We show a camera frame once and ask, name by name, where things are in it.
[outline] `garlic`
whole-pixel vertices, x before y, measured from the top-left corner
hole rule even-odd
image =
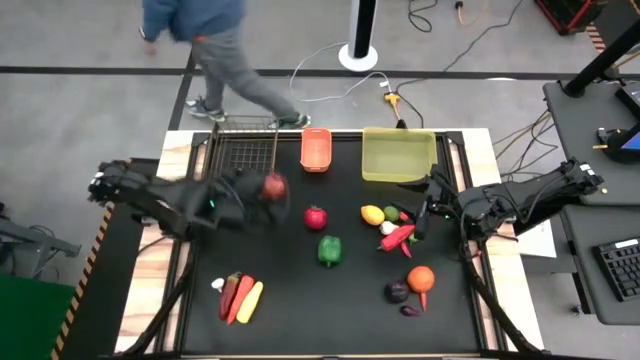
[[[385,221],[380,225],[380,232],[382,235],[389,235],[393,232],[393,230],[397,229],[398,225],[392,223],[391,221]]]

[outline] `gray floor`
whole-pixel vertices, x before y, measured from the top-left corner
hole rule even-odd
[[[423,34],[406,19],[404,0],[380,1],[374,44],[379,69],[441,70],[486,26],[501,23],[513,0],[492,1],[474,26],[458,26],[453,5],[440,1],[425,15],[434,31]],[[244,36],[252,63],[260,68],[293,68],[316,49],[347,36],[346,0],[248,0]],[[468,0],[473,16],[481,1]],[[0,65],[182,68],[189,49],[165,36],[160,54],[145,57],[139,49],[139,2],[129,0],[5,0],[0,4]],[[585,34],[559,37],[532,1],[525,0],[512,25],[495,30],[452,70],[575,72],[595,50]],[[336,50],[320,54],[307,68],[337,69]],[[629,64],[629,69],[637,67]],[[59,281],[75,284],[103,210],[86,199],[86,186],[100,161],[158,157],[179,77],[52,76],[0,74],[0,199],[9,215],[22,224],[42,224],[59,237],[82,244],[77,259],[54,258]],[[402,79],[392,79],[392,85]],[[267,79],[290,97],[287,79]],[[298,97],[343,93],[353,79],[296,79]],[[393,113],[382,101],[383,89],[370,80],[344,99],[297,103],[317,126],[361,128],[392,126]],[[425,127],[488,127],[498,139],[534,121],[545,109],[542,82],[429,80],[403,88],[425,116]],[[204,89],[195,78],[189,93]],[[225,107],[237,115],[264,114],[235,94]],[[411,126],[418,119],[406,106]],[[211,127],[183,114],[180,129]],[[558,143],[555,132],[543,136]],[[499,159],[507,171],[526,146],[520,142]],[[534,146],[528,159],[544,151]],[[556,151],[531,167],[549,171],[563,160]],[[27,271],[27,256],[19,258],[19,273]],[[55,281],[47,269],[43,278]],[[532,296],[548,349],[583,356],[634,359],[640,350],[640,328],[605,327],[594,317],[573,317],[577,303],[571,279],[564,275],[530,276]]]

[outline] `jeans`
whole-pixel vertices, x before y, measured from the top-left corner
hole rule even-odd
[[[240,44],[240,26],[195,41],[193,58],[207,84],[205,107],[222,109],[222,93],[228,85],[236,94],[269,110],[277,118],[298,115],[293,105],[271,89],[249,66]]]

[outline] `yellow plastic bin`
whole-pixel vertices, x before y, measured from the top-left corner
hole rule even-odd
[[[406,182],[421,179],[438,163],[436,134],[422,129],[365,128],[362,178]]]

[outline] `purple eggplant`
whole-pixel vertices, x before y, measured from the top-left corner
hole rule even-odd
[[[400,313],[404,316],[420,316],[420,312],[414,308],[412,308],[411,306],[403,306],[400,308]]]

